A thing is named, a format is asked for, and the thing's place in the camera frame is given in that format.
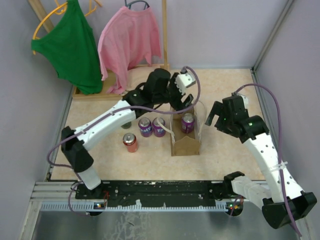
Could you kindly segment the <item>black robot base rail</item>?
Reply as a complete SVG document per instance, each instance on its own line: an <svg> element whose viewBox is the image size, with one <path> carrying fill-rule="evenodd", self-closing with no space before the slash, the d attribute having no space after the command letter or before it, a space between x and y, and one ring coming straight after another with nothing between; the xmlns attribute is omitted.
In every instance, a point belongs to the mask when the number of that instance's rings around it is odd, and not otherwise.
<svg viewBox="0 0 320 240"><path fill-rule="evenodd" d="M134 206L137 200L144 208L214 207L216 201L235 196L223 181L210 180L110 180L93 190L81 183L75 191L77 200L102 200L108 207Z"/></svg>

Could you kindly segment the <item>burlap canvas tote bag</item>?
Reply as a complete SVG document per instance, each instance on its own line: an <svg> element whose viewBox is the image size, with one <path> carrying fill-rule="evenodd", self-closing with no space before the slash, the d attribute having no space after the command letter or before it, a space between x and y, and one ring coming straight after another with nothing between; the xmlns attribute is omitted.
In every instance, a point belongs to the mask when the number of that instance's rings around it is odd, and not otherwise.
<svg viewBox="0 0 320 240"><path fill-rule="evenodd" d="M200 154L202 130L207 119L207 107L199 100L195 107L188 110L187 113L194 115L194 129L191 133L182 131L182 116L181 114L171 114L168 123L162 127L170 134L171 155L176 156L195 156Z"/></svg>

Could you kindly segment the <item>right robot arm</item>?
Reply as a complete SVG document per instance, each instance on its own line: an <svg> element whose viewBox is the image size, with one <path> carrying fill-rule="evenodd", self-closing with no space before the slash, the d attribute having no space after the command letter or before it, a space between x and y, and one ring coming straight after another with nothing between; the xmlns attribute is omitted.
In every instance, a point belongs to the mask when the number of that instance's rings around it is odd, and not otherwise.
<svg viewBox="0 0 320 240"><path fill-rule="evenodd" d="M255 157L268 188L253 182L236 171L223 178L223 192L229 198L241 195L261 209L267 223L279 229L308 215L317 203L313 192L306 192L295 181L284 161L278 160L269 129L258 116L249 116L245 100L233 94L221 102L215 101L205 124L214 125L222 133L238 138Z"/></svg>

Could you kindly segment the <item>red Coca-Cola can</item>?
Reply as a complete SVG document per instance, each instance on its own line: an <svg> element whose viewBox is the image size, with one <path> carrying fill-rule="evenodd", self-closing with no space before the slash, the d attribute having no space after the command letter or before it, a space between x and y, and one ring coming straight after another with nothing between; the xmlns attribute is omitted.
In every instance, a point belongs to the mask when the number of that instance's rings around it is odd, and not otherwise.
<svg viewBox="0 0 320 240"><path fill-rule="evenodd" d="M138 150L138 140L133 133L126 133L122 138L122 142L129 153L135 153Z"/></svg>

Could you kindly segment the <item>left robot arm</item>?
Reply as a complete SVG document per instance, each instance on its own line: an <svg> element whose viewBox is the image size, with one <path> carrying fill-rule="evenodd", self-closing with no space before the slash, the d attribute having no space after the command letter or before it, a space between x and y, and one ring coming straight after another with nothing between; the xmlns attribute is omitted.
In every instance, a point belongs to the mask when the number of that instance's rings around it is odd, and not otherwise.
<svg viewBox="0 0 320 240"><path fill-rule="evenodd" d="M177 114L186 112L198 100L192 94L187 95L186 91L199 83L198 77L189 67L174 74L157 68L148 75L145 82L128 91L105 113L76 129L65 127L61 132L61 151L71 169L84 183L87 194L97 199L104 192L102 180L93 167L94 159L89 153L96 144L145 113L158 112L159 105L170 104Z"/></svg>

